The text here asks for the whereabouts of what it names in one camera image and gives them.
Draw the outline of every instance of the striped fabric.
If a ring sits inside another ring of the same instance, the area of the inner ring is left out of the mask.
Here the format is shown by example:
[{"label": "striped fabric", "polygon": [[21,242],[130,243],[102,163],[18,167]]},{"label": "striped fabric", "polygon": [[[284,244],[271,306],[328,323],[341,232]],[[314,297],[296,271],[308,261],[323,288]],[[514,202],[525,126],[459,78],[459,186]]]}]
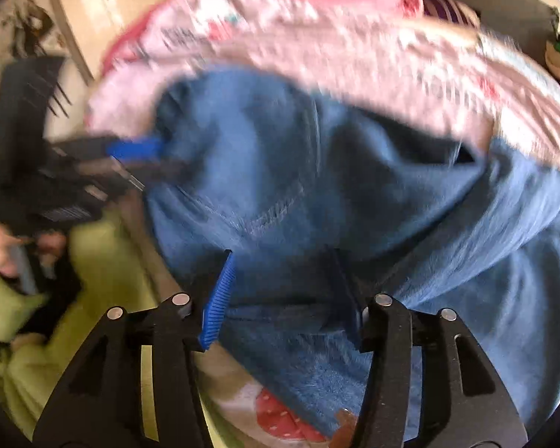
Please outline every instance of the striped fabric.
[{"label": "striped fabric", "polygon": [[454,0],[423,0],[425,16],[433,16],[458,25],[479,28],[477,14],[464,3]]}]

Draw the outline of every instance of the blurry fabric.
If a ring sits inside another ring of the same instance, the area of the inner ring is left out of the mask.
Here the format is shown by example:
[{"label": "blurry fabric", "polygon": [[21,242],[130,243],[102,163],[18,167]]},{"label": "blurry fabric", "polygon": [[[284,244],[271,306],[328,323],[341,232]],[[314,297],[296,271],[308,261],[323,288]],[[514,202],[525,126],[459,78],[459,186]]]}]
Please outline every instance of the blurry fabric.
[{"label": "blurry fabric", "polygon": [[[22,345],[15,352],[5,345],[0,351],[0,401],[27,437],[33,433],[61,373],[105,312],[114,305],[137,311],[157,304],[133,246],[115,216],[74,230],[70,247],[83,289],[55,325],[50,341],[46,345]],[[61,299],[56,302],[60,316]],[[41,305],[49,303],[46,296],[17,293],[0,278],[0,340],[12,341],[25,324],[33,330],[28,320]],[[53,318],[36,317],[35,321],[41,329],[46,321],[50,330],[54,327]]]},{"label": "blurry fabric", "polygon": [[[245,68],[172,85],[156,132],[164,156],[187,164],[185,179],[146,196],[168,267],[189,284],[233,250],[221,343],[303,420],[331,434],[336,411],[359,411],[370,366],[333,310],[328,245],[349,252],[365,295],[457,310],[529,431],[550,415],[560,397],[559,171],[499,139],[484,158]],[[415,429],[411,418],[409,437]]]},{"label": "blurry fabric", "polygon": [[[227,23],[223,40],[208,37],[202,15]],[[435,24],[448,29],[429,18],[385,22],[364,4],[169,0],[141,21],[142,32],[135,28],[115,43],[111,71],[90,100],[88,130],[148,133],[169,84],[233,63],[281,74],[484,152],[492,137],[500,137],[560,169],[560,85],[494,38],[476,34],[469,47],[467,39],[427,29]],[[170,28],[180,30],[171,34]]]},{"label": "blurry fabric", "polygon": [[447,22],[479,28],[479,16],[467,5],[455,0],[423,0],[425,16],[433,16]]},{"label": "blurry fabric", "polygon": [[521,46],[518,42],[511,37],[510,35],[503,34],[494,30],[493,28],[487,27],[485,25],[481,26],[481,32],[487,35],[488,37],[495,38],[496,40],[502,42],[506,47],[515,52],[522,52]]}]

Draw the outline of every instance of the blue denim jeans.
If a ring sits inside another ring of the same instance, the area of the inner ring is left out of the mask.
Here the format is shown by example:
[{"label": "blue denim jeans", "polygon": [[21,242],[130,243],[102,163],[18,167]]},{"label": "blue denim jeans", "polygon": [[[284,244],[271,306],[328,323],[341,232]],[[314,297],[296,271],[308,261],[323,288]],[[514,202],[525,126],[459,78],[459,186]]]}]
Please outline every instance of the blue denim jeans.
[{"label": "blue denim jeans", "polygon": [[[177,183],[146,195],[168,267],[188,284],[233,250],[222,345],[304,420],[330,434],[336,411],[357,413],[370,366],[333,308],[327,246],[349,252],[365,295],[457,310],[529,432],[550,415],[560,396],[558,171],[500,140],[480,156],[237,67],[172,85],[156,133],[164,156],[186,163]],[[409,437],[417,423],[411,415]]]}]

